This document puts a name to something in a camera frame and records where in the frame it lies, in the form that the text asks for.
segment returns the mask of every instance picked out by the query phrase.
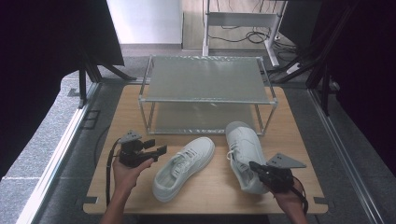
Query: white wall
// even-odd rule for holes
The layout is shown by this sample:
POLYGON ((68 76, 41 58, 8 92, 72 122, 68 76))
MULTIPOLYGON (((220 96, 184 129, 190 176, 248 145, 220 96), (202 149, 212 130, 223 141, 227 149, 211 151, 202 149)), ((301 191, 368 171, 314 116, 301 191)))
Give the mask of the white wall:
POLYGON ((107 0, 120 44, 181 44, 180 0, 107 0))

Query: glass shelf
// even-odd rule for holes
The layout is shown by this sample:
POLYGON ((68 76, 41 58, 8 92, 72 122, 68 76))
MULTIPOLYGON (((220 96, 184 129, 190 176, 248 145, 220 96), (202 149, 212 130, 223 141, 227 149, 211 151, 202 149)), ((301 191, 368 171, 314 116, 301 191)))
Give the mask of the glass shelf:
POLYGON ((263 134, 277 105, 259 57, 151 56, 138 101, 153 134, 224 133, 235 120, 263 134))

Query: metal rail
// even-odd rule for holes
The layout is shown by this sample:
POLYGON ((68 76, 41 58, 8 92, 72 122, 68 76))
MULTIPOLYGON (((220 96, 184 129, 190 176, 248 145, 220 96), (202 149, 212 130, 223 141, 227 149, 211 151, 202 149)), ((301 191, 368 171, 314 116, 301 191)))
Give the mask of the metal rail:
POLYGON ((359 200, 361 201, 361 205, 366 212, 367 217, 369 218, 371 223, 385 223, 379 214, 377 206, 375 205, 375 201, 373 196, 367 189, 364 184, 361 174, 355 167, 352 159, 349 157, 346 147, 343 144, 340 136, 338 135, 337 130, 334 128, 332 124, 332 120, 330 117, 326 116, 324 111, 320 107, 320 100, 318 94, 315 90, 308 89, 308 93, 311 96, 312 101, 314 102, 315 108, 319 114, 323 125, 332 140, 332 144, 334 145, 334 149, 346 170, 346 175, 349 177, 350 182, 358 195, 359 200))
MULTIPOLYGON (((90 90, 88 92, 88 99, 93 97, 95 93, 98 91, 98 83, 92 83, 90 90)), ((88 111, 92 104, 93 99, 88 100, 87 104, 85 104, 82 108, 77 109, 75 114, 73 115, 71 121, 69 122, 66 130, 64 131, 64 135, 62 136, 58 146, 55 148, 52 157, 49 160, 49 163, 46 169, 43 172, 43 175, 38 180, 35 189, 33 190, 29 200, 25 204, 20 217, 18 218, 17 223, 32 223, 35 215, 40 209, 42 203, 44 202, 45 196, 50 188, 50 185, 61 166, 61 163, 64 159, 64 155, 69 149, 74 136, 78 130, 80 123, 83 121, 85 114, 88 111)))

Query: human arm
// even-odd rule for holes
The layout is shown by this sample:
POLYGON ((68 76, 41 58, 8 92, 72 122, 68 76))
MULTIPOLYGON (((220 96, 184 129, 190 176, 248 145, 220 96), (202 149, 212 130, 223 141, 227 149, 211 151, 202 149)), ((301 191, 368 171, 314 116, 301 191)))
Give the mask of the human arm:
MULTIPOLYGON (((294 188, 297 189, 299 192, 303 192, 303 185, 301 182, 294 178, 294 188)), ((282 193, 274 193, 274 197, 276 198, 276 202, 282 211, 288 216, 290 221, 293 224, 307 224, 308 221, 304 214, 303 203, 301 199, 291 190, 288 192, 282 193)))
POLYGON ((132 189, 136 186, 137 178, 153 162, 154 159, 149 159, 136 168, 130 168, 120 163, 120 157, 116 157, 113 161, 115 189, 100 223, 122 223, 123 210, 132 189))

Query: metal frame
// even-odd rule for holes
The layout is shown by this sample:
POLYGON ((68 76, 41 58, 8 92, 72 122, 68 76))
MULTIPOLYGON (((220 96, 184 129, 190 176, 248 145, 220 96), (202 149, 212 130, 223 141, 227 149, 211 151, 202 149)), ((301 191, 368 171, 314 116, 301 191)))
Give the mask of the metal frame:
POLYGON ((373 196, 367 189, 367 186, 364 184, 361 178, 361 174, 355 167, 352 159, 349 157, 349 154, 343 141, 341 140, 341 137, 334 128, 331 118, 327 116, 322 110, 318 94, 315 90, 308 89, 307 91, 314 103, 314 106, 323 123, 323 126, 325 127, 326 132, 328 133, 332 144, 334 145, 335 152, 337 153, 340 162, 343 164, 343 167, 346 170, 346 175, 349 177, 352 187, 354 188, 359 200, 361 201, 361 206, 366 212, 367 217, 370 219, 370 223, 385 223, 384 219, 379 213, 373 196))
MULTIPOLYGON (((99 85, 100 84, 98 83, 92 83, 88 92, 89 98, 93 97, 95 93, 99 90, 99 85)), ((87 113, 89 107, 91 107, 92 101, 93 100, 87 101, 87 104, 85 104, 82 108, 76 110, 73 118, 71 119, 66 130, 64 131, 64 135, 62 136, 58 146, 55 148, 55 151, 53 152, 52 157, 50 158, 49 163, 43 172, 43 175, 38 180, 34 191, 32 192, 29 200, 25 204, 18 218, 18 224, 33 222, 35 215, 37 214, 42 203, 44 202, 45 196, 50 188, 52 180, 61 166, 64 155, 66 154, 67 150, 73 142, 74 136, 78 131, 80 123, 83 121, 83 118, 85 117, 85 114, 87 113)))
POLYGON ((205 13, 205 33, 204 43, 202 46, 202 55, 209 55, 209 26, 246 26, 246 27, 269 27, 271 34, 268 40, 264 41, 264 45, 268 51, 268 56, 273 67, 278 67, 279 62, 273 50, 273 44, 276 37, 280 21, 283 16, 287 1, 281 2, 280 10, 276 14, 261 13, 232 13, 232 12, 210 12, 210 0, 206 0, 205 13))
MULTIPOLYGON (((268 75, 267 75, 267 73, 265 71, 265 67, 264 67, 264 64, 263 64, 262 57, 256 57, 256 59, 258 60, 258 65, 261 66, 262 69, 263 69, 263 72, 264 72, 264 75, 266 77, 266 80, 269 80, 268 79, 268 75)), ((185 130, 183 130, 183 132, 176 132, 176 131, 162 131, 161 132, 161 131, 157 131, 157 130, 152 130, 151 124, 152 124, 153 117, 154 117, 154 108, 156 106, 156 103, 163 102, 163 101, 152 102, 152 101, 148 101, 147 99, 145 99, 143 97, 145 86, 146 86, 146 84, 149 84, 149 81, 150 81, 149 73, 151 72, 151 69, 153 67, 154 67, 154 60, 153 60, 153 57, 150 57, 150 59, 148 61, 148 67, 146 69, 146 74, 145 74, 145 76, 143 78, 142 87, 140 89, 139 97, 138 97, 140 113, 141 113, 142 120, 143 120, 143 123, 145 125, 145 129, 146 129, 147 134, 197 134, 197 133, 223 134, 224 133, 224 130, 200 130, 200 132, 192 132, 191 130, 189 132, 186 132, 185 130), (143 108, 143 104, 144 103, 151 103, 151 107, 150 107, 148 116, 145 113, 145 110, 143 108)), ((272 119, 272 117, 274 115, 274 112, 275 112, 275 110, 277 108, 277 99, 276 99, 276 95, 275 95, 275 92, 274 92, 274 89, 272 87, 271 82, 268 82, 268 88, 270 88, 270 90, 271 90, 271 94, 272 94, 272 97, 274 99, 273 102, 270 101, 270 102, 265 103, 265 104, 263 104, 263 103, 257 103, 257 104, 249 103, 250 105, 254 105, 255 110, 256 110, 256 115, 257 115, 257 119, 258 119, 259 127, 260 127, 260 131, 256 132, 257 135, 264 135, 265 134, 265 132, 268 129, 268 125, 270 123, 270 120, 272 119), (271 112, 270 112, 270 114, 268 116, 268 120, 265 122, 265 125, 262 122, 262 116, 261 116, 261 113, 260 113, 259 105, 269 105, 269 106, 272 107, 271 112)))

